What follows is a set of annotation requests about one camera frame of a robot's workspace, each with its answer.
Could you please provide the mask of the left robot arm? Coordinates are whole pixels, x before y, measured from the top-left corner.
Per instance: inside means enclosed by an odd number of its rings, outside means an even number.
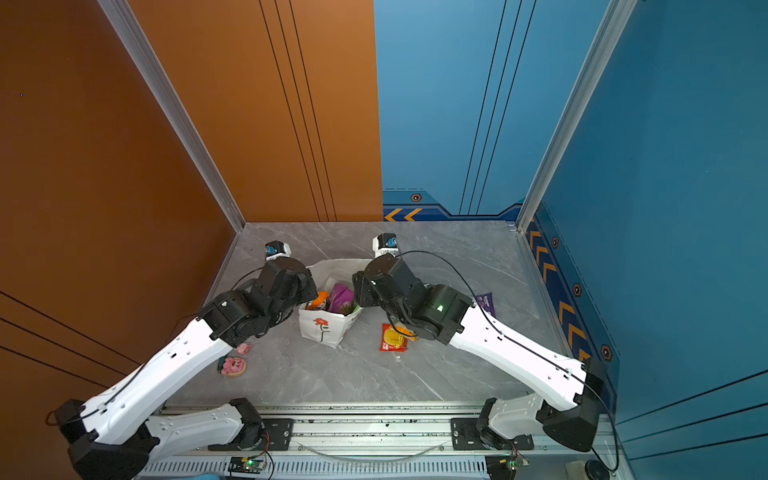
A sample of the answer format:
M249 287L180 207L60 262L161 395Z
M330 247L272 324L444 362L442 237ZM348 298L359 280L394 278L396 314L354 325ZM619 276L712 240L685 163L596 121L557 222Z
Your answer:
M176 417L156 410L206 367L251 337L262 337L317 297L310 270L277 256L257 278L219 294L150 360L86 401L54 412L68 455L82 479L132 479L148 464L211 445L252 448L263 420L245 398Z

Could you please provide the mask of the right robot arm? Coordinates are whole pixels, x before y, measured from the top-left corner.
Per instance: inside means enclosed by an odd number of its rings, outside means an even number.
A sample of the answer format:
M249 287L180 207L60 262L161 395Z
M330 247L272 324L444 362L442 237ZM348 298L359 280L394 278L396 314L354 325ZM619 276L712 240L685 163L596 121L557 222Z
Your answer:
M381 308L391 326L404 327L403 335L470 353L530 389L516 399L485 401L475 427L484 445L515 450L516 438L545 435L570 450L594 452L600 417L611 413L600 365L558 354L504 325L472 290L424 283L401 254L376 257L354 274L353 285L356 301Z

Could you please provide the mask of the white paper bag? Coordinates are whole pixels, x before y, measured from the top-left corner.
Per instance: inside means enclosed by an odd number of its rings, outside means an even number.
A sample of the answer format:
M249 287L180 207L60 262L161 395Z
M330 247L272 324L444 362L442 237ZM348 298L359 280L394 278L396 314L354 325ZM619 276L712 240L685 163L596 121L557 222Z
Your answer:
M363 308L355 299L353 276L368 265L366 259L323 260L308 267L318 296L298 310L303 338L336 348Z

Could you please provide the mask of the orange white snack bag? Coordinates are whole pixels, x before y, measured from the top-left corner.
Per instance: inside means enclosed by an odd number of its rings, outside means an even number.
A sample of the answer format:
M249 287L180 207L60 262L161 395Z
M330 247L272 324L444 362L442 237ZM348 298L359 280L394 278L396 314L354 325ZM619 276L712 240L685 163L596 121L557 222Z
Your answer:
M324 310L326 308L329 299L329 293L326 291L319 291L316 299L310 301L306 305L307 310Z

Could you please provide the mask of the magenta grape snack bag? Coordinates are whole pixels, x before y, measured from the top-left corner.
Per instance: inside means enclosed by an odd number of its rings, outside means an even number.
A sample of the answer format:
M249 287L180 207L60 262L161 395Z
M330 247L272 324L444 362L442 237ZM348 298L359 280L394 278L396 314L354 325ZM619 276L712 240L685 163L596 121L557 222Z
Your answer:
M357 308L354 291L343 283L336 283L327 302L327 311L333 314L350 315Z

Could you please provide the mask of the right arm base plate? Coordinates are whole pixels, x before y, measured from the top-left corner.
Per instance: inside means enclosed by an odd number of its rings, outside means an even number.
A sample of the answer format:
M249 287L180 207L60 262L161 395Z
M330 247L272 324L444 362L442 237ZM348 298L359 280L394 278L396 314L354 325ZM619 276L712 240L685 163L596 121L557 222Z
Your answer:
M531 435L518 435L504 439L490 428L479 429L477 418L453 418L450 420L451 441L456 451L498 450L531 451L534 441Z

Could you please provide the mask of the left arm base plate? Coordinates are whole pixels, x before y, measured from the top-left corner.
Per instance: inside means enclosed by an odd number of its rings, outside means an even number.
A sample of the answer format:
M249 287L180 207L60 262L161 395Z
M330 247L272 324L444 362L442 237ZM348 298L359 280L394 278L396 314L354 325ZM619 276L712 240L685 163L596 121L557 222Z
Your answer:
M287 451L293 435L294 420L271 418L259 425L248 424L229 443L209 445L209 451Z

